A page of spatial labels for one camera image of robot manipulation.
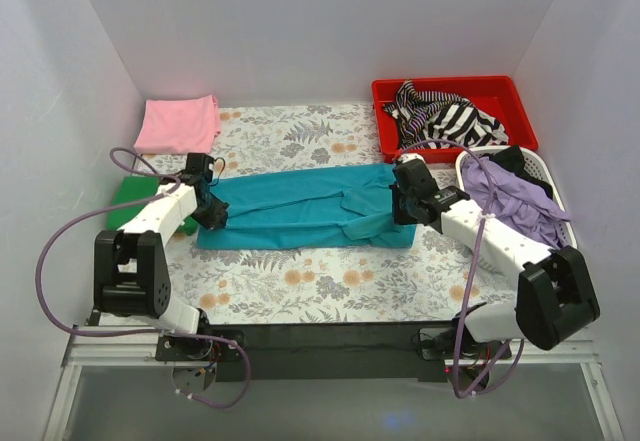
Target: black and white striped cloth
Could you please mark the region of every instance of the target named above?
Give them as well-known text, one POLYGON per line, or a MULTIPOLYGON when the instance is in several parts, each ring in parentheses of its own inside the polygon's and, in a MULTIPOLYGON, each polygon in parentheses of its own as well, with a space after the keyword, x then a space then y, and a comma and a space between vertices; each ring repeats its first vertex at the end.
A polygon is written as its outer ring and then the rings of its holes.
MULTIPOLYGON (((398 89, 395 102, 383 109, 396 120, 399 148, 438 138, 469 147, 509 143, 502 123, 477 109, 467 98, 439 91, 416 91, 411 80, 398 89)), ((428 143, 427 147, 450 146, 428 143)))

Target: purple cloth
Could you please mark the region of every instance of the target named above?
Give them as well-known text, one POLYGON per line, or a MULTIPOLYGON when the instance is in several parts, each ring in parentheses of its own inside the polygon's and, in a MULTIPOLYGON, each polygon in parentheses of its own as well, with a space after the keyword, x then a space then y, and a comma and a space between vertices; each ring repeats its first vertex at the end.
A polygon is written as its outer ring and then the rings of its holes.
MULTIPOLYGON (((496 218, 528 238, 554 248, 563 247, 560 221, 568 221, 569 215, 547 198, 540 186, 505 171, 488 159, 482 162, 491 173, 496 188, 491 205, 496 218)), ((489 196, 489 186, 475 160, 468 158, 462 165, 462 180, 464 190, 483 206, 489 196)))

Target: pink towel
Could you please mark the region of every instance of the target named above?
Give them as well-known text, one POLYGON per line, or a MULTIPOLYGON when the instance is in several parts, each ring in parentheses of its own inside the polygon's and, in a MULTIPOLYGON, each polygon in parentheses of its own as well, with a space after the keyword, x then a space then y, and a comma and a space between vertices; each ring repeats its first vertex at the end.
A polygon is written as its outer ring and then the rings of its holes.
POLYGON ((135 150, 140 154, 210 153, 220 134, 214 96, 185 101, 148 100, 135 150))

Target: teal garment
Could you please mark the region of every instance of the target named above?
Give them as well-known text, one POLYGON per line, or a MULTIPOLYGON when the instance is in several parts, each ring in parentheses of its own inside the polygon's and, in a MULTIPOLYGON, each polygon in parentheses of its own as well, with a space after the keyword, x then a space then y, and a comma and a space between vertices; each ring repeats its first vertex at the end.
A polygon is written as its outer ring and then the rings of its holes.
POLYGON ((374 164, 223 179, 211 192, 230 205, 227 226, 200 228, 197 246, 408 248, 416 228, 393 223, 391 170, 374 164))

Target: table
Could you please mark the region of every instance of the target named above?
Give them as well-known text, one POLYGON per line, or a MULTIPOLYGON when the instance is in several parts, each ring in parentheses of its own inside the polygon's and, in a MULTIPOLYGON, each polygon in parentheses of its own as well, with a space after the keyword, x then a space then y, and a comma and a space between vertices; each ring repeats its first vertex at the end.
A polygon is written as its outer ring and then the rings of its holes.
MULTIPOLYGON (((222 109, 221 120, 211 155, 226 161, 221 173, 216 163, 222 178, 382 162, 369 104, 222 109)), ((186 156, 145 158, 173 173, 186 156)), ((451 165, 430 169, 441 187, 455 184, 451 165)), ((214 251, 195 239, 169 241, 169 274, 175 292, 213 324, 446 320, 459 311, 471 261, 470 249, 424 226, 411 249, 395 250, 214 251)), ((514 296, 502 275, 478 270, 471 304, 514 296)))

